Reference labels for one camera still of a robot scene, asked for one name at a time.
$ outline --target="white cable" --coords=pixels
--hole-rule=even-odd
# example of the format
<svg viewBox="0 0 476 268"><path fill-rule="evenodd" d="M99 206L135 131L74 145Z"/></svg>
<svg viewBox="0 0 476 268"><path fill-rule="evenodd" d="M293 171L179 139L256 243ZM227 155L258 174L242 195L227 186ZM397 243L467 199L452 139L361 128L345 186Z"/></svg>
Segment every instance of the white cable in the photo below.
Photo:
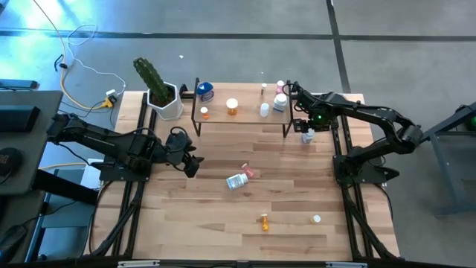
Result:
<svg viewBox="0 0 476 268"><path fill-rule="evenodd" d="M87 26L94 26L94 30L92 32L92 35L91 36L88 36L86 39L84 39L82 42L79 42L79 43L73 43L71 41L69 41L69 39L71 38L71 35L73 35L76 31L78 31L80 28L82 27L87 27ZM73 57L73 60L76 60L77 62L79 62L84 68L87 68L89 70L92 70L94 71L96 74L106 74L106 75L114 75L116 76L119 80L122 81L123 83L123 88L122 88L122 91L118 93L118 95L121 95L124 93L124 91L126 90L126 81L124 81L124 79L120 78L117 74L115 73L106 73L106 72L100 72L100 71L96 71L96 69L92 68L92 67L89 67L89 66L85 66L84 63L80 60L78 60L75 56L74 56L74 53L73 51L69 48L69 45L82 45L84 44L85 42L87 42L88 40L90 39L93 39L94 38L94 35L96 34L96 31L97 31L97 25L96 24L87 24L87 25L80 25L78 26L76 29L74 29L74 31L70 32L69 35L68 35L68 38L66 40L66 47L68 48L69 50L69 53L71 53L71 56Z"/></svg>

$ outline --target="white pot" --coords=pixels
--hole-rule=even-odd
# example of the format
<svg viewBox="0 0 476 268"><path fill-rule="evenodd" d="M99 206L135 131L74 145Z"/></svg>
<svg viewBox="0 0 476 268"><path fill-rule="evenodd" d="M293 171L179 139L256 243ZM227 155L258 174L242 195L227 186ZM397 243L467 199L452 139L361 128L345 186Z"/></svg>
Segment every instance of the white pot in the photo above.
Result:
<svg viewBox="0 0 476 268"><path fill-rule="evenodd" d="M151 106L164 121L178 120L181 113L184 111L184 104L181 102L179 91L177 86L171 83L164 82L165 84L172 86L173 91L176 94L176 98L164 107L156 106L150 103L150 89L147 90L147 105Z"/></svg>

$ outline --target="yellow cable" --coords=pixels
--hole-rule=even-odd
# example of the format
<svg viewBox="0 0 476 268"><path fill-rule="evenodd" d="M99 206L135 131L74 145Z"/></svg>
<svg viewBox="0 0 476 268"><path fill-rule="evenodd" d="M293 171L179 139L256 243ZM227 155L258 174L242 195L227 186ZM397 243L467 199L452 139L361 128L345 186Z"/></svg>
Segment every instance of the yellow cable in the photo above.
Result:
<svg viewBox="0 0 476 268"><path fill-rule="evenodd" d="M61 40L61 45L62 45L62 54L64 55L63 59L62 59L62 63L63 64L66 64L66 47L65 47L65 43L63 42L62 40L62 37L61 37L61 34L60 32L58 31L57 27L54 25L54 23L51 21L50 17L48 17L48 15L46 15L46 12L42 9L42 7L38 4L38 2L36 2L36 0L33 0L35 2L35 4L38 6L38 8L43 12L43 14L45 14L46 16L46 19L48 19L48 21L50 21L51 25L53 25L53 28L54 30L57 32L57 35L59 37L59 40ZM68 99L70 99L74 104L78 105L79 107L83 108L83 109L102 109L106 106L104 105L101 105L101 106L98 106L98 107L87 107L87 106L84 106L82 105L81 103L77 102L75 99L73 99L72 96L70 96L70 94L66 91L65 89L65 85L64 85L64 82L65 82L65 76L64 76L64 68L61 68L61 78L59 79L59 84L61 85L61 90L63 91L63 93L65 93L66 97L68 97Z"/></svg>
<svg viewBox="0 0 476 268"><path fill-rule="evenodd" d="M46 167L38 167L40 170L49 170L51 168L57 168L57 167L68 167L68 166L75 166L75 165L86 165L85 162L78 162L78 163L65 163L65 164L56 164L56 165L49 165Z"/></svg>

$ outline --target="concrete floor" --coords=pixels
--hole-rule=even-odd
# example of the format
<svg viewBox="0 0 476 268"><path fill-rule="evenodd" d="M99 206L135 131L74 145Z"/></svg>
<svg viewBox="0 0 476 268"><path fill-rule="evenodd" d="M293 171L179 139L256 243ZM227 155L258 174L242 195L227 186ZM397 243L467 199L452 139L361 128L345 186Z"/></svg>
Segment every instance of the concrete floor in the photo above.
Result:
<svg viewBox="0 0 476 268"><path fill-rule="evenodd" d="M60 30L96 23L100 31L195 34L331 34L325 0L43 0L39 3ZM471 0L334 0L340 34L400 36L471 36L476 18ZM30 0L10 1L0 14L0 30L51 29ZM352 93L366 103L391 106L424 130L475 100L475 42L342 41ZM40 89L60 90L54 60L62 53L57 38L32 31L27 36L0 36L0 75L30 79ZM132 67L146 57L171 83L193 86L195 77L215 82L262 83L298 80L311 92L342 92L332 40L96 38L74 51L86 65L120 75L127 90L144 90ZM71 67L66 88L92 105L110 89L115 77ZM62 105L61 109L73 111ZM112 128L109 114L88 121ZM375 138L382 133L373 128ZM86 158L97 153L71 145ZM66 150L48 145L41 165L76 162ZM412 261L473 267L475 213L437 219L448 205L448 192L429 144L406 156L390 155L386 166L400 177L388 183L394 227L402 257Z"/></svg>

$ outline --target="potted plant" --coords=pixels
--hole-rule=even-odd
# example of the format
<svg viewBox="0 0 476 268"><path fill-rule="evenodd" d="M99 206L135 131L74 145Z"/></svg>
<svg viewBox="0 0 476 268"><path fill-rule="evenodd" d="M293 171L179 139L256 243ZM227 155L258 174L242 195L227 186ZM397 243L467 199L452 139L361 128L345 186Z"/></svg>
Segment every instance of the potted plant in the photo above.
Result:
<svg viewBox="0 0 476 268"><path fill-rule="evenodd" d="M134 60L134 67L149 90L147 104L151 106L162 120L170 121L180 118L184 110L177 86L164 82L152 63L143 58Z"/></svg>

